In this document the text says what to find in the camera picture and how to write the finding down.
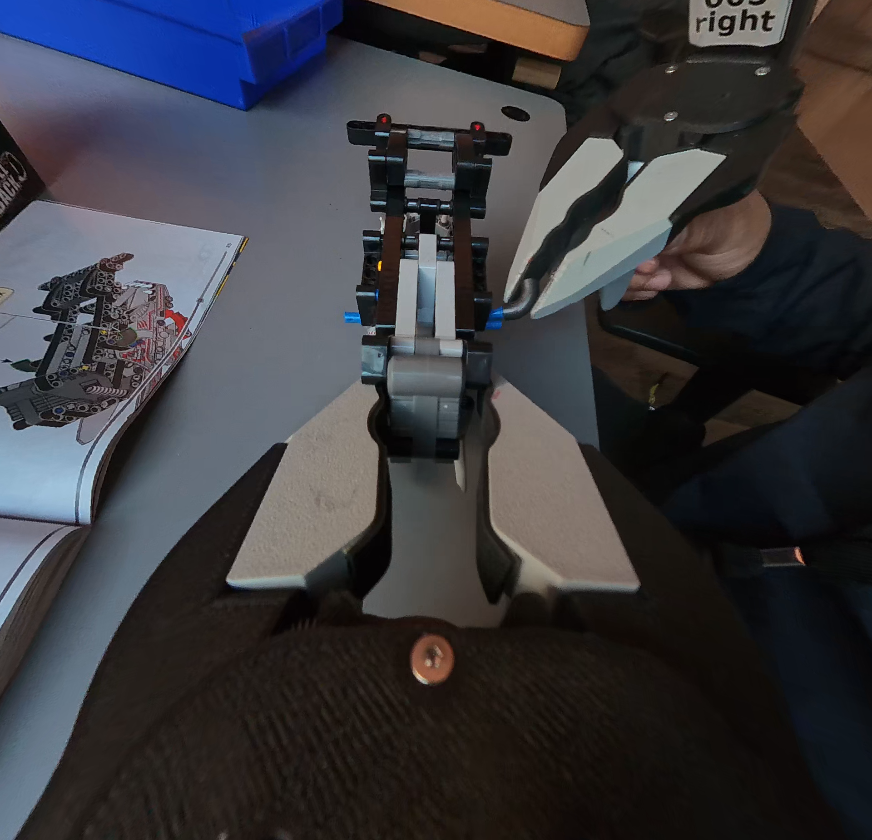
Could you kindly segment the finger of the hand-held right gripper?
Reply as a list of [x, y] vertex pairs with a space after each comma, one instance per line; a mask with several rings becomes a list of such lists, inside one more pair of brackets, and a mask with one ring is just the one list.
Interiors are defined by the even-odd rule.
[[671, 231], [670, 216], [725, 159], [710, 150], [686, 149], [644, 165], [629, 180], [616, 211], [559, 261], [532, 319], [581, 301], [659, 253]]
[[523, 281], [540, 281], [612, 210], [624, 188], [628, 161], [612, 138], [588, 137], [540, 188], [509, 270], [506, 296]]

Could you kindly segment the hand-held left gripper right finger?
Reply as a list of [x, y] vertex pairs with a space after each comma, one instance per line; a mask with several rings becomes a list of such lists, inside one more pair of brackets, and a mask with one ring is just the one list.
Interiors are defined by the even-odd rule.
[[481, 415], [476, 564], [489, 602], [640, 582], [574, 436], [503, 378]]

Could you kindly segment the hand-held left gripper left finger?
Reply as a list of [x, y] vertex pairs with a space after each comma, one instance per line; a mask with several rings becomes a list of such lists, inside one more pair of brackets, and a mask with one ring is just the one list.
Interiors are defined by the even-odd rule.
[[353, 384], [289, 437], [226, 576], [239, 590], [369, 592], [391, 560], [376, 388]]

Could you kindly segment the dark grey bent lego piece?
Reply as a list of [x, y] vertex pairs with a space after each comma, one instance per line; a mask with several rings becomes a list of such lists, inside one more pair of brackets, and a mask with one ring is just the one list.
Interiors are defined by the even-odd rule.
[[540, 280], [523, 278], [517, 282], [510, 296], [506, 296], [501, 306], [503, 321], [515, 321], [528, 315], [539, 298]]

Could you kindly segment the black grey lego vehicle chassis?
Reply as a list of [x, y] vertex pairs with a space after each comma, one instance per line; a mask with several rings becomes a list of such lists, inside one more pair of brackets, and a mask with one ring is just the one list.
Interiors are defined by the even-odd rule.
[[476, 336], [500, 325], [487, 284], [486, 215], [494, 158], [512, 136], [486, 129], [394, 122], [346, 124], [368, 150], [370, 206], [379, 228], [363, 232], [357, 311], [365, 328], [361, 381], [380, 410], [377, 439], [394, 460], [459, 462], [478, 394], [491, 383], [493, 348]]

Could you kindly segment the person's right forearm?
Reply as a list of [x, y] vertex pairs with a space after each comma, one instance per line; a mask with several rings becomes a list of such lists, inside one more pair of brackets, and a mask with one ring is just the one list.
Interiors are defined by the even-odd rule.
[[769, 206], [768, 239], [744, 271], [707, 289], [663, 293], [691, 326], [837, 375], [842, 398], [852, 394], [870, 411], [870, 242], [823, 227], [811, 212]]

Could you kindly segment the black lego set box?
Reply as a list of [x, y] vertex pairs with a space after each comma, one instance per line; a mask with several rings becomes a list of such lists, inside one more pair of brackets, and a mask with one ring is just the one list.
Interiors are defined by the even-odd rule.
[[38, 172], [1, 124], [1, 230], [45, 190]]

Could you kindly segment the person's right hand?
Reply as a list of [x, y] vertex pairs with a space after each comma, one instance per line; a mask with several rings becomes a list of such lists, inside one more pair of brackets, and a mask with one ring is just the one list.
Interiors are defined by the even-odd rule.
[[757, 258], [772, 227], [772, 212], [758, 190], [703, 213], [634, 272], [624, 302], [649, 301], [662, 292], [702, 290], [731, 279]]

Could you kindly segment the grey table with wooden edge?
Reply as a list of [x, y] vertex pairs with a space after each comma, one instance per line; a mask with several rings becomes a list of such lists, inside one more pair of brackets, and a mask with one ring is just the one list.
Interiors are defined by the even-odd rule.
[[558, 61], [590, 30], [585, 0], [365, 0]]

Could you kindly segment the open instruction booklet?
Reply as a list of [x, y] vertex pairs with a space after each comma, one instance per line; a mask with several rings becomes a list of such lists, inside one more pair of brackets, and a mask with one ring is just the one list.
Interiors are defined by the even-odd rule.
[[246, 243], [47, 200], [2, 230], [2, 693], [92, 527], [121, 435]]

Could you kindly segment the person's legs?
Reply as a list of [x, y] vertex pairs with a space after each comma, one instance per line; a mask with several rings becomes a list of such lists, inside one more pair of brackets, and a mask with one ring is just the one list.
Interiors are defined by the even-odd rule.
[[787, 420], [659, 457], [665, 409], [593, 370], [602, 452], [714, 553], [850, 838], [870, 838], [870, 411], [836, 389]]

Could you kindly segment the blue plastic bin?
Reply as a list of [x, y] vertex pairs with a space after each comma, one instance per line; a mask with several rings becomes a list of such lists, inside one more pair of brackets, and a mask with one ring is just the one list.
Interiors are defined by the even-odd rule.
[[343, 0], [1, 0], [3, 34], [241, 110], [342, 19]]

